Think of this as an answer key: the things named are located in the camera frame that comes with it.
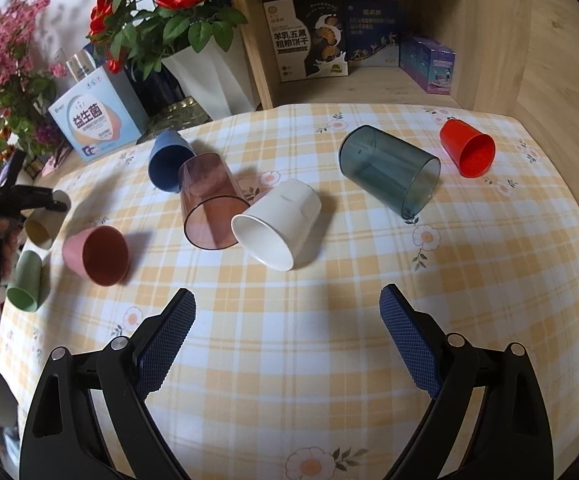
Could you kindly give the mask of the pink plastic cup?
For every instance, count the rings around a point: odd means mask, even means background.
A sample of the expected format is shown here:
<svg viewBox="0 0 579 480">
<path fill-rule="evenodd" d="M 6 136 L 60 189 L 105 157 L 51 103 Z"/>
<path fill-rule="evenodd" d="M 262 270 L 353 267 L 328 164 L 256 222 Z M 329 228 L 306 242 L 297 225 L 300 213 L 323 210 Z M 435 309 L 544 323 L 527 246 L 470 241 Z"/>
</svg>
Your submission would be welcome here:
<svg viewBox="0 0 579 480">
<path fill-rule="evenodd" d="M 113 226 L 96 226 L 68 237 L 62 258 L 72 272 L 104 287 L 120 283 L 130 264 L 126 239 Z"/>
</svg>

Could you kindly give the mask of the pink cherry blossom arrangement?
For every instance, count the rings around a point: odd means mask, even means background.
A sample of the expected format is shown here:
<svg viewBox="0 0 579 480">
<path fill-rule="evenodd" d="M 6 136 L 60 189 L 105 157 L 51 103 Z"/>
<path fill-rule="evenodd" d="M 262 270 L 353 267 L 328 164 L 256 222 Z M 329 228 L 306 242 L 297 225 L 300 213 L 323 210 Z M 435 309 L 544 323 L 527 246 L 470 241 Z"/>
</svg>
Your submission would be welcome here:
<svg viewBox="0 0 579 480">
<path fill-rule="evenodd" d="M 0 170 L 15 150 L 35 159 L 54 155 L 66 141 L 48 106 L 57 96 L 60 64 L 37 66 L 36 25 L 50 0 L 6 0 L 0 6 Z"/>
</svg>

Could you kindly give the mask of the transparent brown cup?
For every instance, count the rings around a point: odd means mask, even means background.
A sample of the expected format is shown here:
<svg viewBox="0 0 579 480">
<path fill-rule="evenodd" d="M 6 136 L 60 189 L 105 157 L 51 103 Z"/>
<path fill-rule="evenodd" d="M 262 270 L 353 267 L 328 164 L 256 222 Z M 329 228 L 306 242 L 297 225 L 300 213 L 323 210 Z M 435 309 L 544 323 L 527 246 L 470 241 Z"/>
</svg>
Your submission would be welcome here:
<svg viewBox="0 0 579 480">
<path fill-rule="evenodd" d="M 190 244 L 222 250 L 237 243 L 232 218 L 249 208 L 230 168 L 216 153 L 201 153 L 178 170 L 183 231 Z"/>
</svg>

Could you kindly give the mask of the light blue probiotic box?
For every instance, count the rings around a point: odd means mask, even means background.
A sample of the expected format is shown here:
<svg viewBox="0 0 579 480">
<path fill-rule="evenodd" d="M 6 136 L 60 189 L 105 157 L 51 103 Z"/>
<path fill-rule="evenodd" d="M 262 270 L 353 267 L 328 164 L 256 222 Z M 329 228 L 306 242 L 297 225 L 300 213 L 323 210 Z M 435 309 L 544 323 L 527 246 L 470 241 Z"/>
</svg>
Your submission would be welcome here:
<svg viewBox="0 0 579 480">
<path fill-rule="evenodd" d="M 48 111 L 86 164 L 136 142 L 149 122 L 126 74 L 106 67 L 77 82 Z"/>
</svg>

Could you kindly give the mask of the dark blue silver box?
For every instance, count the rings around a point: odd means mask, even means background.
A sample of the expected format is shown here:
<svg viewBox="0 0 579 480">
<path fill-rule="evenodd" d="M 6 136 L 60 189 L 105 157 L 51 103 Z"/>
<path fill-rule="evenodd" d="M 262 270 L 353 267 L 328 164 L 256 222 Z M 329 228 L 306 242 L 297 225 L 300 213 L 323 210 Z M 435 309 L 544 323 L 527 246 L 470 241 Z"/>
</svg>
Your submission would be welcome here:
<svg viewBox="0 0 579 480">
<path fill-rule="evenodd" d="M 94 58 L 94 47 L 88 42 L 82 49 L 68 58 L 67 70 L 74 81 L 79 82 L 95 72 L 98 67 Z"/>
</svg>

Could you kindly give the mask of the dark blue snack box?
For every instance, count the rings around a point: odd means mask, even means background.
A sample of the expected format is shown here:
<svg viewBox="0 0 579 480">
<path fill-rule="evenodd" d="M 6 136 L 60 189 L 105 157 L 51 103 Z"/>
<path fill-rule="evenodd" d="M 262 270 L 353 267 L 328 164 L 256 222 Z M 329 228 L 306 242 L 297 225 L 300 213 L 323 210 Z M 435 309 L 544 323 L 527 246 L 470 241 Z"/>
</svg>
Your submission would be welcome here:
<svg viewBox="0 0 579 480">
<path fill-rule="evenodd" d="M 345 0 L 347 61 L 352 67 L 398 67 L 401 13 L 389 0 Z"/>
</svg>

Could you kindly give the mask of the beige plastic cup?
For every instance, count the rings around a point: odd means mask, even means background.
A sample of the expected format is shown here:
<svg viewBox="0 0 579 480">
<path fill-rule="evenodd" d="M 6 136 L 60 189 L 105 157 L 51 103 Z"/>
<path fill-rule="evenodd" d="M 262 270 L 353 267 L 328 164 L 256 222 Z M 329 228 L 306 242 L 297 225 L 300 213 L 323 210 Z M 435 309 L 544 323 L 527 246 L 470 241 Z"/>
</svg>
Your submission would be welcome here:
<svg viewBox="0 0 579 480">
<path fill-rule="evenodd" d="M 45 250 L 52 248 L 71 208 L 70 197 L 63 190 L 54 191 L 53 200 L 58 203 L 58 210 L 35 209 L 24 222 L 24 230 L 30 242 Z"/>
</svg>

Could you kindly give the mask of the green plastic cup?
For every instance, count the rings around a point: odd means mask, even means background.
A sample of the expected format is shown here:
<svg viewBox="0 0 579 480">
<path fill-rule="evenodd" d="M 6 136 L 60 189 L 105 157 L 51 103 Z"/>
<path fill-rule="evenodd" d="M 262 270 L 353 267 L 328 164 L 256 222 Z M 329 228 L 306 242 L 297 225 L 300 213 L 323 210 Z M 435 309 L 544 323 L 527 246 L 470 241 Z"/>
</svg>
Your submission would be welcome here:
<svg viewBox="0 0 579 480">
<path fill-rule="evenodd" d="M 23 252 L 16 264 L 6 298 L 17 309 L 35 312 L 39 307 L 43 260 L 32 250 Z"/>
</svg>

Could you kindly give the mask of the wooden shelf unit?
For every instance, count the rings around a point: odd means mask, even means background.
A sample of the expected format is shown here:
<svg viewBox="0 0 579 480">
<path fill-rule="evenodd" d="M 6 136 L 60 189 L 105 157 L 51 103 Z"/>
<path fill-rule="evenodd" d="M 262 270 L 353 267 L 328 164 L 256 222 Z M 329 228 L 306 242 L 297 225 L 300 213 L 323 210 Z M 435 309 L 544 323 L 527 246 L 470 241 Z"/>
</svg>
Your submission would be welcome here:
<svg viewBox="0 0 579 480">
<path fill-rule="evenodd" d="M 244 37 L 264 106 L 321 98 L 318 82 L 280 81 L 268 1 L 235 0 L 248 18 Z M 391 1 L 409 34 L 455 52 L 452 99 L 516 117 L 579 191 L 579 0 Z"/>
</svg>

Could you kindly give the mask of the red rose bouquet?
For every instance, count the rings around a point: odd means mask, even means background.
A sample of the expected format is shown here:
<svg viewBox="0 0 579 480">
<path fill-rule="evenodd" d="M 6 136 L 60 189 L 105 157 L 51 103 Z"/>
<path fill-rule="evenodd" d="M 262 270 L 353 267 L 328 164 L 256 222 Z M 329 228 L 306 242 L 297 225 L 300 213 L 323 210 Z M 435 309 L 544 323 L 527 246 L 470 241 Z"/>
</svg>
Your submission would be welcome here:
<svg viewBox="0 0 579 480">
<path fill-rule="evenodd" d="M 88 40 L 107 70 L 147 78 L 180 51 L 195 53 L 210 42 L 228 51 L 247 18 L 233 0 L 96 0 Z"/>
</svg>

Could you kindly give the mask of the white angular vase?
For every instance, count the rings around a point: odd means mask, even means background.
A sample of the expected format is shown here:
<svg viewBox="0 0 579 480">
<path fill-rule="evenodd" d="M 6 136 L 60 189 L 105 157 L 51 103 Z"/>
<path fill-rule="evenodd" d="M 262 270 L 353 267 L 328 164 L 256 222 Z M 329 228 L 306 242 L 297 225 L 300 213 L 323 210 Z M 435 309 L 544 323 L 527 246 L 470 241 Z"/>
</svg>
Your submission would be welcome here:
<svg viewBox="0 0 579 480">
<path fill-rule="evenodd" d="M 228 51 L 211 39 L 199 53 L 187 48 L 162 62 L 212 120 L 253 112 L 261 103 L 239 30 Z"/>
</svg>

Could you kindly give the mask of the red plastic cup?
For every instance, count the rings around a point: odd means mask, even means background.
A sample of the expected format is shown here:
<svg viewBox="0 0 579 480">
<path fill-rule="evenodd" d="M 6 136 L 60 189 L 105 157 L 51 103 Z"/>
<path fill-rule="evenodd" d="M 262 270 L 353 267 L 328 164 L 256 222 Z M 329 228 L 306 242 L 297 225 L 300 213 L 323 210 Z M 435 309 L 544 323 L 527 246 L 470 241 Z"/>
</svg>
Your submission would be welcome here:
<svg viewBox="0 0 579 480">
<path fill-rule="evenodd" d="M 457 118 L 448 119 L 441 127 L 442 148 L 457 166 L 464 178 L 483 176 L 495 160 L 495 140 L 467 122 Z"/>
</svg>

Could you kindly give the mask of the transparent grey-green cup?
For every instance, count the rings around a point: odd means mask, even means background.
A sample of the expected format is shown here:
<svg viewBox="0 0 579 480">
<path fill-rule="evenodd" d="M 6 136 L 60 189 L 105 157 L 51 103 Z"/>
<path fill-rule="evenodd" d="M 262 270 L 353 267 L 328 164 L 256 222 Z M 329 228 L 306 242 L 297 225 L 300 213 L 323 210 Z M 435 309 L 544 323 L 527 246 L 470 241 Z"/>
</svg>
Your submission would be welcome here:
<svg viewBox="0 0 579 480">
<path fill-rule="evenodd" d="M 441 172 L 437 156 L 370 125 L 344 138 L 338 164 L 344 177 L 403 220 L 413 220 L 431 200 Z"/>
</svg>

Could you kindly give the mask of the blue plastic cup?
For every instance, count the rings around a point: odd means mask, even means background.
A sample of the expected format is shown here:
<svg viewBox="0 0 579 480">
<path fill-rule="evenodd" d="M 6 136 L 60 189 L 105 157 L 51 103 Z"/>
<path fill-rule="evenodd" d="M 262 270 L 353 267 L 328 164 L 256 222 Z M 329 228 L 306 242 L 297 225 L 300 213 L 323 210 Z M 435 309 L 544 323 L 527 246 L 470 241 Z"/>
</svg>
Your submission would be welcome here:
<svg viewBox="0 0 579 480">
<path fill-rule="evenodd" d="M 178 193 L 181 184 L 178 170 L 196 155 L 193 148 L 175 130 L 163 130 L 158 136 L 149 155 L 148 178 L 158 190 Z"/>
</svg>

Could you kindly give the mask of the yellow plaid floral tablecloth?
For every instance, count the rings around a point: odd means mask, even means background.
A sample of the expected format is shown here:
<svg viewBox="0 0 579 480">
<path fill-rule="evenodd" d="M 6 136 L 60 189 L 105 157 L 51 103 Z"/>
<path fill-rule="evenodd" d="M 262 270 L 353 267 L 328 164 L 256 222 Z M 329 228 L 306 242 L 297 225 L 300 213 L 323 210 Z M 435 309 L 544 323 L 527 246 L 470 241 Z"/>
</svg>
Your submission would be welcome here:
<svg viewBox="0 0 579 480">
<path fill-rule="evenodd" d="M 490 134 L 495 162 L 461 177 L 439 131 L 459 118 Z M 433 199 L 412 220 L 338 167 L 347 133 L 371 125 L 440 156 Z M 57 346 L 103 348 L 179 288 L 196 321 L 148 408 L 196 479 L 379 479 L 422 418 L 417 389 L 378 311 L 396 284 L 412 306 L 472 344 L 523 344 L 550 417 L 556 466 L 579 452 L 579 207 L 514 118 L 412 105 L 288 105 L 186 133 L 222 155 L 247 197 L 288 179 L 322 211 L 294 270 L 234 246 L 204 252 L 183 232 L 178 196 L 148 179 L 150 148 L 127 148 L 60 181 L 69 237 L 109 224 L 131 252 L 126 279 L 100 287 L 48 255 L 39 310 L 6 306 L 0 372 L 26 410 Z"/>
</svg>

